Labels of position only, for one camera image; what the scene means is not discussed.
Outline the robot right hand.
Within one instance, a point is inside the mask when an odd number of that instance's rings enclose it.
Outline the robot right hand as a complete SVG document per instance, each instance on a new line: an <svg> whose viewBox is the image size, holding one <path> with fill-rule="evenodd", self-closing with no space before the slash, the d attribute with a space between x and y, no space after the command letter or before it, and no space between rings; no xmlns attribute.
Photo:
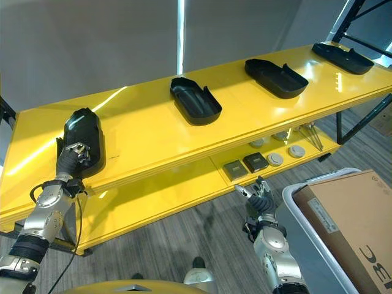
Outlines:
<svg viewBox="0 0 392 294"><path fill-rule="evenodd" d="M267 181L259 176L252 187L254 193L251 193L239 184L235 185L235 190L248 200L250 206L259 216L267 215L274 217L276 205L273 199L273 191Z"/></svg>

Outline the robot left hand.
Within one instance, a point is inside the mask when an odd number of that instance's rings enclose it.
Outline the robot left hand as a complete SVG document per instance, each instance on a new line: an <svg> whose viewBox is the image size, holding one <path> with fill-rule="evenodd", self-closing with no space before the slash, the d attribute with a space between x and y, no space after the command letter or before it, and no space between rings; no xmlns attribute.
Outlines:
<svg viewBox="0 0 392 294"><path fill-rule="evenodd" d="M74 143L61 151L56 162L56 176L67 174L76 177L89 168L90 147L84 143Z"/></svg>

